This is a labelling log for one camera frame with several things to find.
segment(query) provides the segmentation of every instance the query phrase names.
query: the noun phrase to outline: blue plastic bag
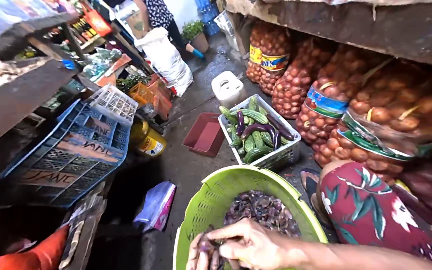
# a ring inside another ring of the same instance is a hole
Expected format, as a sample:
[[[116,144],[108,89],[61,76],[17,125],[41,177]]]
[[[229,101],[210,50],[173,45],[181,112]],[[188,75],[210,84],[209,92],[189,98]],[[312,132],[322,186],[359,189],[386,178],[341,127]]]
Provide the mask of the blue plastic bag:
[[[163,231],[170,213],[176,186],[169,181],[161,182],[146,193],[144,205],[132,222],[143,223],[143,232],[149,229]]]

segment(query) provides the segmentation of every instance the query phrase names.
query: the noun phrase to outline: finger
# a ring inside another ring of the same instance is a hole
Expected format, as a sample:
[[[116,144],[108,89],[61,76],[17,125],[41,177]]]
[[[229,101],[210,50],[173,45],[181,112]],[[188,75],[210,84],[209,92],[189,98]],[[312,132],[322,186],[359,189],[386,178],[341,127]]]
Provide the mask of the finger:
[[[196,264],[198,263],[198,243],[201,239],[201,236],[203,236],[202,232],[198,234],[189,245],[189,255],[188,262],[186,263],[186,270],[196,270]]]
[[[249,264],[249,263],[247,263],[245,261],[239,261],[239,265],[241,267],[246,267],[246,268],[249,268],[249,269],[255,269],[251,264]]]
[[[191,242],[191,244],[189,245],[188,260],[192,260],[192,259],[198,258],[198,243],[199,243],[199,240],[201,239],[201,236],[203,236],[202,232],[200,234],[198,234],[194,238],[194,240]]]
[[[249,229],[251,228],[249,218],[243,218],[235,224],[231,224],[221,229],[213,230],[207,233],[209,239],[223,239],[236,236],[248,236]]]
[[[236,241],[227,241],[219,247],[219,255],[233,260],[247,261],[249,259],[249,249],[246,245]]]
[[[186,270],[196,270],[196,265],[198,264],[198,258],[188,260],[186,263]]]
[[[211,270],[218,270],[219,267],[219,251],[216,249],[213,252],[213,258],[211,259]]]
[[[240,262],[238,260],[228,259],[227,261],[233,270],[240,270]]]
[[[198,266],[196,270],[208,270],[209,267],[209,257],[206,252],[201,252],[199,254]]]

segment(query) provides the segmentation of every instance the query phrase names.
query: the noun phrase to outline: blue plastic crate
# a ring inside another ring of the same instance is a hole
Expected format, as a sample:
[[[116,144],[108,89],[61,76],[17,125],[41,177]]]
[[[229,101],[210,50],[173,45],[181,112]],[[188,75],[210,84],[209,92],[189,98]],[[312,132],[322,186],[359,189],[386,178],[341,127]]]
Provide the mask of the blue plastic crate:
[[[209,0],[195,0],[198,9],[202,9],[204,6],[209,5]]]
[[[70,207],[126,158],[130,127],[77,100],[56,127],[8,172],[12,184],[36,186],[29,204]]]
[[[204,28],[210,36],[219,32],[219,26],[214,21],[208,21],[204,24]]]
[[[201,8],[198,8],[198,15],[203,23],[212,21],[218,14],[219,10],[215,4],[207,4]]]

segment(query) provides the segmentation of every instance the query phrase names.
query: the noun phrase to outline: sandal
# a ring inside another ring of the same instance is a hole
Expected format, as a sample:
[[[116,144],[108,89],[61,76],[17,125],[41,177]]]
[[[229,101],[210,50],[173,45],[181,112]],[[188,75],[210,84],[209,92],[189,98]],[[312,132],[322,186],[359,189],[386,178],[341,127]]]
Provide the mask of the sandal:
[[[331,227],[331,220],[325,210],[324,205],[318,200],[316,190],[319,182],[319,172],[314,169],[303,168],[299,174],[304,190],[308,194],[309,201],[316,216],[321,221],[321,224],[326,227]]]

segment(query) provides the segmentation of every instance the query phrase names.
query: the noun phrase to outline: wet floor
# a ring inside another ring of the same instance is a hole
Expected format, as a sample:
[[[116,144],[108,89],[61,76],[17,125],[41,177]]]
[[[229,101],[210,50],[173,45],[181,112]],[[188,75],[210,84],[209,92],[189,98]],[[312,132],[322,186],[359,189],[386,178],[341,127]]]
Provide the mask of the wet floor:
[[[216,157],[201,156],[182,145],[199,114],[219,112],[219,103],[211,89],[211,81],[221,72],[229,70],[240,77],[248,95],[259,94],[267,102],[271,100],[257,84],[246,78],[239,52],[231,48],[222,33],[212,36],[209,43],[211,47],[205,53],[205,60],[186,58],[188,55],[182,53],[193,72],[194,82],[182,97],[173,101],[169,120],[165,123],[164,137],[168,145],[163,154],[150,164],[117,177],[108,196],[108,209],[101,221],[114,222],[116,217],[117,222],[130,223],[146,191],[161,181],[171,181],[177,188],[165,230],[154,230],[143,236],[97,239],[88,269],[172,269],[176,231],[183,222],[189,200],[201,188],[201,180],[220,168],[237,164],[226,140]],[[310,159],[312,150],[308,146],[301,143],[300,149],[299,161],[278,171],[278,174],[295,186],[302,193],[302,199],[308,202],[301,186],[299,171],[304,167],[316,170],[321,168]]]

